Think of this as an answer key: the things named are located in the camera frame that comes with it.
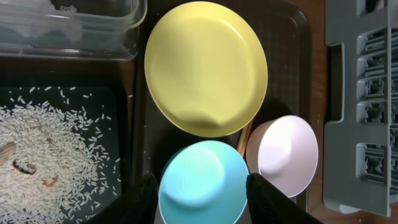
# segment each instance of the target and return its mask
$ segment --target plastic dish rack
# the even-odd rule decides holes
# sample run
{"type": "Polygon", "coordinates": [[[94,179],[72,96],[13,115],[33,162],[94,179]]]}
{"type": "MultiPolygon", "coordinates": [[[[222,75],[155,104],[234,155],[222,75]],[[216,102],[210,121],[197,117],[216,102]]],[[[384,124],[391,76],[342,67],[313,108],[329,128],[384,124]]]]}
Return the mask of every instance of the plastic dish rack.
{"type": "Polygon", "coordinates": [[[323,201],[342,213],[390,216],[398,201],[398,8],[393,0],[371,4],[326,0],[332,121],[323,201]]]}

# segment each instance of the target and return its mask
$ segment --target blue bowl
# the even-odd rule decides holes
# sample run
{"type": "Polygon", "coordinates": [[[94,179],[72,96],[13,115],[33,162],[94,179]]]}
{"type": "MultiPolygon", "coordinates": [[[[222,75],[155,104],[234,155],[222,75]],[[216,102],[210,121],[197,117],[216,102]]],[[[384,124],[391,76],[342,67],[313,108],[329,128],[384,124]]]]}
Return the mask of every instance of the blue bowl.
{"type": "Polygon", "coordinates": [[[176,153],[159,189],[166,224],[234,224],[248,202],[248,167],[230,145],[202,141],[176,153]]]}

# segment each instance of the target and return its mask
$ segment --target wooden table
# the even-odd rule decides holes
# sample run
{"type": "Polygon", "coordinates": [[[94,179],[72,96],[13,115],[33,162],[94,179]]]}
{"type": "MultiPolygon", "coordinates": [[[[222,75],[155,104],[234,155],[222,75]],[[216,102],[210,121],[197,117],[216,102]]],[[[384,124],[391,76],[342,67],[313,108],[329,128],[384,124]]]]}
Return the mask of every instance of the wooden table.
{"type": "Polygon", "coordinates": [[[391,205],[391,217],[368,212],[344,215],[326,208],[322,200],[323,126],[327,122],[328,52],[325,45],[325,0],[285,0],[298,6],[307,17],[312,30],[312,109],[311,126],[318,139],[319,163],[308,188],[307,212],[323,223],[398,223],[398,204],[391,205]]]}

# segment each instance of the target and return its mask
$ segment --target plastic bowl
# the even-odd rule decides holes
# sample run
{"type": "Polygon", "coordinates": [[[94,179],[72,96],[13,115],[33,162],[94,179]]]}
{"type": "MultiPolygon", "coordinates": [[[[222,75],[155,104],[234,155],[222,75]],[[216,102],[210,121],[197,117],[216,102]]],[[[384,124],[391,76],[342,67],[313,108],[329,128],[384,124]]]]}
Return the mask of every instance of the plastic bowl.
{"type": "Polygon", "coordinates": [[[203,141],[170,159],[159,189],[168,224],[236,223],[247,204],[244,159],[230,145],[203,141]]]}
{"type": "Polygon", "coordinates": [[[250,172],[260,173],[288,197],[310,184],[318,164],[311,126],[298,116],[283,116],[257,127],[246,148],[250,172]]]}
{"type": "Polygon", "coordinates": [[[239,131],[262,105],[267,61],[249,24],[212,2],[190,2],[163,16],[148,39],[145,75],[157,107],[201,137],[239,131]]]}

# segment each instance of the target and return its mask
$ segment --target yellow bowl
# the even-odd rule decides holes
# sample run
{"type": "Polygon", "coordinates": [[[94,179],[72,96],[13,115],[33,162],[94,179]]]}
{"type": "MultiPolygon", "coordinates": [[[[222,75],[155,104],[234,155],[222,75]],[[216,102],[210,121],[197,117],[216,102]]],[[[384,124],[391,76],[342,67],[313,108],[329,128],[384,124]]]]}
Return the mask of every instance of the yellow bowl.
{"type": "Polygon", "coordinates": [[[145,52],[149,91],[180,129],[220,137],[243,128],[267,89],[267,62],[254,31],[211,2],[182,4],[156,24],[145,52]]]}

